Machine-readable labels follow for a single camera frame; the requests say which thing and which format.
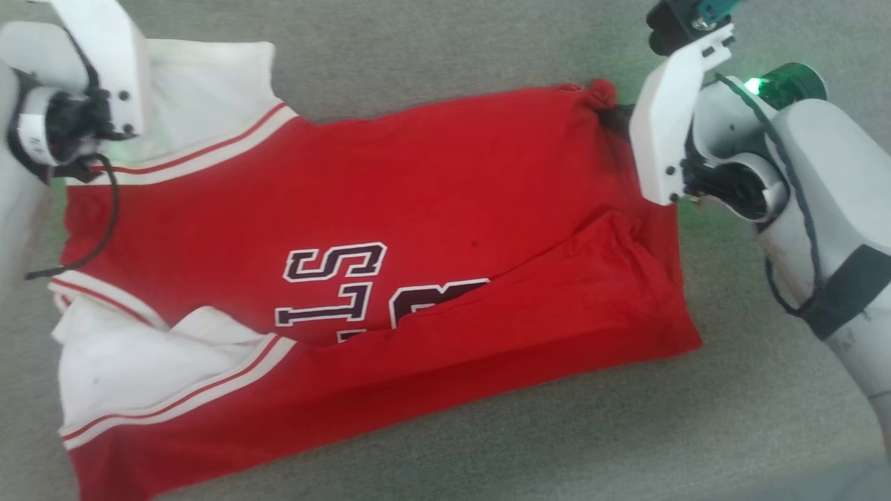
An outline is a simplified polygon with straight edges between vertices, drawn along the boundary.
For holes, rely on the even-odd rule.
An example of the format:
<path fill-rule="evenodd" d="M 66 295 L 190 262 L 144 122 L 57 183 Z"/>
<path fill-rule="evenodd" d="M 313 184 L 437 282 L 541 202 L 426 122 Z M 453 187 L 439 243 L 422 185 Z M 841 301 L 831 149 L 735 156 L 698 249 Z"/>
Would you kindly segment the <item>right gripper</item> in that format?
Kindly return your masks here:
<path fill-rule="evenodd" d="M 741 81 L 715 76 L 701 89 L 686 142 L 684 193 L 727 208 L 743 220 L 766 224 L 780 215 L 791 188 L 767 127 L 779 111 L 808 99 L 826 100 L 822 76 L 804 63 L 786 63 Z M 631 142 L 634 104 L 599 111 L 599 121 Z"/>

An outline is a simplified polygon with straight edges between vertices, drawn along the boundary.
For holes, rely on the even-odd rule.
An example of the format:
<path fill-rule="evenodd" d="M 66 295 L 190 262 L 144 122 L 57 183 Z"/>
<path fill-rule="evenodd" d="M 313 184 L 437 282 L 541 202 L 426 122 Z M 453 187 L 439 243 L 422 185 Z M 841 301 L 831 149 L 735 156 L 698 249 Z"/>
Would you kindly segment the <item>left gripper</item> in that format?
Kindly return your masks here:
<path fill-rule="evenodd" d="M 7 129 L 14 159 L 45 185 L 56 178 L 90 183 L 113 175 L 111 162 L 99 153 L 97 104 L 85 95 L 48 88 L 32 74 L 13 70 L 18 84 Z"/>

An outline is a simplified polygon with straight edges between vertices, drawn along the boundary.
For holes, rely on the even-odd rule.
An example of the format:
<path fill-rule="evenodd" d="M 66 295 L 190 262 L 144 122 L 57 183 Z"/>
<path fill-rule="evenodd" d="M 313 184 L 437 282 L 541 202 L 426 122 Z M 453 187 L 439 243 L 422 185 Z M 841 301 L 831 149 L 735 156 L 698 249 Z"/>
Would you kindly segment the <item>red and white jersey shirt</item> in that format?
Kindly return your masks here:
<path fill-rule="evenodd" d="M 149 42 L 156 123 L 102 153 L 105 249 L 49 283 L 79 501 L 156 495 L 507 391 L 701 347 L 677 210 L 610 82 L 315 124 L 270 42 Z M 63 265 L 103 237 L 67 180 Z"/>

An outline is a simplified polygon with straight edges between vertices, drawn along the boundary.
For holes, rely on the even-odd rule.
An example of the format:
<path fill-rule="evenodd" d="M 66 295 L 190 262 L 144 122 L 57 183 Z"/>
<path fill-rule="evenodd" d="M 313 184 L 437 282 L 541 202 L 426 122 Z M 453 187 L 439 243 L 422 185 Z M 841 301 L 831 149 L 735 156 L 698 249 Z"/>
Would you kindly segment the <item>grey fabric sofa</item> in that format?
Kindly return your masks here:
<path fill-rule="evenodd" d="M 273 42 L 317 122 L 659 64 L 658 0 L 121 0 L 146 37 Z M 702 348 L 516 391 L 155 501 L 891 501 L 871 406 L 771 298 L 744 222 L 679 206 Z"/>

